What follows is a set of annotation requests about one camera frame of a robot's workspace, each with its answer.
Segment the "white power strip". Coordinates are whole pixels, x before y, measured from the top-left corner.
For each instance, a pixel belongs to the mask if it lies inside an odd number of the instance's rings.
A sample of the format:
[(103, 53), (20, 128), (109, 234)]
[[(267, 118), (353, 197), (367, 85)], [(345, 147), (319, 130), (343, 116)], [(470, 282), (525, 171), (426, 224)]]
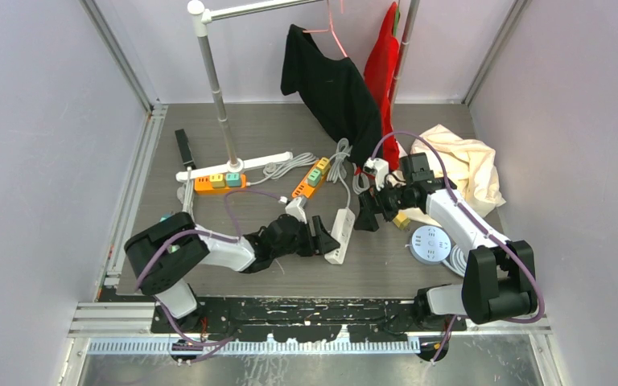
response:
[(348, 243), (354, 229), (355, 214), (349, 208), (341, 208), (336, 213), (332, 225), (331, 236), (340, 246), (324, 255), (324, 259), (332, 265), (342, 265), (348, 249)]

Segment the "yellow charger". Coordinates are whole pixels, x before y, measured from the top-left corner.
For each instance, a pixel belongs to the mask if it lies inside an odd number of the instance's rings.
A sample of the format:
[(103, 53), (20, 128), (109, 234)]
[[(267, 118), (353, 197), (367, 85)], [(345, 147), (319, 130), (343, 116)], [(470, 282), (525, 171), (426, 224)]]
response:
[(321, 158), (315, 164), (315, 169), (318, 170), (322, 176), (325, 176), (329, 172), (330, 167), (330, 160), (328, 158)]
[(400, 230), (407, 230), (410, 225), (410, 218), (403, 212), (399, 212), (392, 220), (393, 224)]

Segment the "green charger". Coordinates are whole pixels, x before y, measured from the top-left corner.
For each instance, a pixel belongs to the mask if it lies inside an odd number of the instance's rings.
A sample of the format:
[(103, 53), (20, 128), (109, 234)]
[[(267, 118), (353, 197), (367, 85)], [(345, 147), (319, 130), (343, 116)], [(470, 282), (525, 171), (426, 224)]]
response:
[(316, 187), (323, 178), (323, 172), (318, 168), (314, 168), (307, 175), (306, 184), (310, 187)]

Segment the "round blue socket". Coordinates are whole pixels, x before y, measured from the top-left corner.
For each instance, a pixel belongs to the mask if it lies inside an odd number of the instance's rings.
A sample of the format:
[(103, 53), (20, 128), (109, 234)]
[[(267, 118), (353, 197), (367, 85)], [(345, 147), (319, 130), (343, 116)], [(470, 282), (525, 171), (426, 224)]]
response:
[(452, 242), (441, 228), (423, 225), (411, 235), (409, 250), (414, 259), (426, 265), (438, 265), (451, 253)]

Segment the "black power strip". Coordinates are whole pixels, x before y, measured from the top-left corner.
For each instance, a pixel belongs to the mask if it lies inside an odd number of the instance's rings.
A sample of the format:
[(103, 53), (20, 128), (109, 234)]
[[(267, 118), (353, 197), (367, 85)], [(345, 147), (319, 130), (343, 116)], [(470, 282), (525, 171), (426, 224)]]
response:
[(185, 129), (177, 129), (175, 131), (175, 138), (183, 166), (186, 169), (196, 169), (196, 164), (192, 156), (192, 150)]

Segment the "teal USB charger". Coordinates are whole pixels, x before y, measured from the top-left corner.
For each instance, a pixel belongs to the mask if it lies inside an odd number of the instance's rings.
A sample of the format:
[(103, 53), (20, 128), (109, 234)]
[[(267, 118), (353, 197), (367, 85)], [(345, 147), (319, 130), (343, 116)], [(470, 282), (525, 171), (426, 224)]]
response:
[(163, 222), (163, 221), (165, 221), (165, 220), (167, 220), (167, 219), (171, 218), (172, 216), (173, 216), (173, 214), (172, 214), (172, 213), (165, 214), (165, 215), (161, 216), (161, 218), (160, 218), (159, 222)]

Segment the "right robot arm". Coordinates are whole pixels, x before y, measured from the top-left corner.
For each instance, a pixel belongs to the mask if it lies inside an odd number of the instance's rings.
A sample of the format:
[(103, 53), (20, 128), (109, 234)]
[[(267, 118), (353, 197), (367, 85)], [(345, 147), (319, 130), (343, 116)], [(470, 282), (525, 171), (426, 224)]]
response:
[(359, 195), (357, 230), (375, 232), (378, 215), (392, 221), (400, 211), (417, 208), (436, 221), (467, 258), (462, 284), (419, 291), (414, 318), (422, 329), (436, 329), (446, 315), (475, 324), (532, 323), (543, 317), (531, 246), (511, 241), (489, 226), (467, 205), (446, 172), (435, 176), (425, 154), (406, 157), (403, 184), (388, 180), (389, 163), (381, 158), (369, 158), (363, 170), (373, 176), (374, 184)]

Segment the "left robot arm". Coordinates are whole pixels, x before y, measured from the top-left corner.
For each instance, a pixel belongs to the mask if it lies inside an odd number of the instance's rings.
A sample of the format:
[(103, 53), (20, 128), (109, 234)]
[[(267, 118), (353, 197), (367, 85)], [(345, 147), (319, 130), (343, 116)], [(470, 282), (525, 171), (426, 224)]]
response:
[(239, 273), (268, 269), (286, 255), (321, 256), (340, 247), (319, 216), (307, 224), (283, 214), (269, 225), (240, 237), (214, 232), (178, 212), (125, 242), (124, 251), (137, 277), (138, 290), (165, 306), (171, 321), (184, 332), (203, 319), (196, 294), (184, 277), (197, 265), (212, 265)]

